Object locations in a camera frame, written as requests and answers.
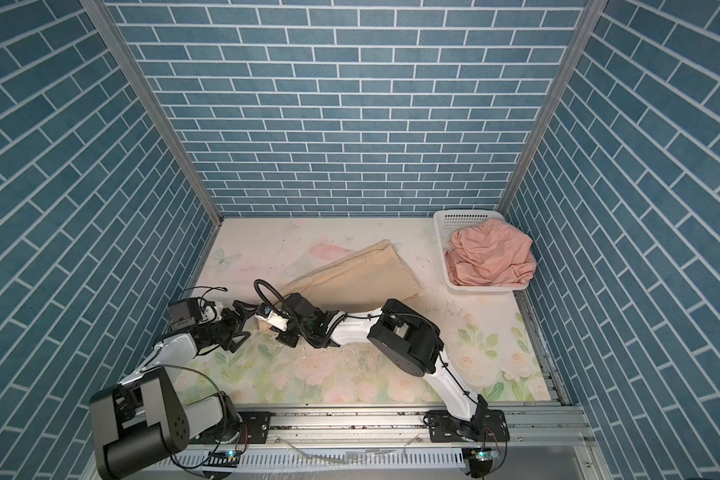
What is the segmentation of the beige shorts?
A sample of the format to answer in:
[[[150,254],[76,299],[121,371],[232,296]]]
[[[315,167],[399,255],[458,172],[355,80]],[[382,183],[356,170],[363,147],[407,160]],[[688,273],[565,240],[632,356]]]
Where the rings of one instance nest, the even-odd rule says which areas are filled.
[[[299,293],[323,311],[353,313],[374,310],[389,299],[406,300],[420,291],[413,271],[393,244],[383,240],[297,278],[280,293]]]

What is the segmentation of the white plastic basket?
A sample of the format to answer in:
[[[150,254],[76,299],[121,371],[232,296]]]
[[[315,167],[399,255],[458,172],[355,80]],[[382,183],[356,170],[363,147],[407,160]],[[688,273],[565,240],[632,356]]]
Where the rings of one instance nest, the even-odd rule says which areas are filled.
[[[487,220],[504,220],[504,216],[494,210],[479,209],[449,209],[441,210],[433,215],[435,239],[440,250],[440,270],[443,275],[443,282],[447,290],[455,295],[500,295],[521,291],[527,288],[524,286],[462,286],[454,284],[449,277],[449,270],[445,259],[445,251],[451,248],[452,235],[462,229],[471,228],[484,223]]]

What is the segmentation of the pink shorts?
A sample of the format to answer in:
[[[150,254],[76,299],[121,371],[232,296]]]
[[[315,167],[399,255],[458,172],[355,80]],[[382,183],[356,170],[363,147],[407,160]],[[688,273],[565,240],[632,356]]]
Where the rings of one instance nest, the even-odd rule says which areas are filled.
[[[450,242],[445,259],[456,285],[527,286],[536,272],[532,239],[504,220],[459,230]]]

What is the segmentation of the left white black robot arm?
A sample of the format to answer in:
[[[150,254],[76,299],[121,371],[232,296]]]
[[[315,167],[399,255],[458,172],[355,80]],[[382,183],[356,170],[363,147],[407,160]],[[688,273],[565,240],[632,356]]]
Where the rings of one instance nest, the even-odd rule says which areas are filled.
[[[168,306],[166,334],[120,382],[90,399],[95,462],[103,479],[124,479],[165,459],[175,460],[190,444],[210,444],[207,458],[186,471],[200,474],[207,464],[235,467],[251,444],[268,437],[269,413],[240,413],[218,386],[185,405],[174,382],[202,353],[236,352],[249,338],[245,323],[256,306],[235,301],[226,307],[201,297]]]

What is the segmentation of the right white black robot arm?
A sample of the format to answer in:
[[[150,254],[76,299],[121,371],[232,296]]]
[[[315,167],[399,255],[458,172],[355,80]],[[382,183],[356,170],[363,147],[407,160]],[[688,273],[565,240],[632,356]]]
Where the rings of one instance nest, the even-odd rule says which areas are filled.
[[[481,441],[491,431],[487,401],[452,369],[440,329],[404,303],[389,299],[378,309],[323,311],[298,293],[263,308],[277,340],[293,348],[305,340],[314,349],[370,343],[404,373],[424,379],[443,400],[456,435]]]

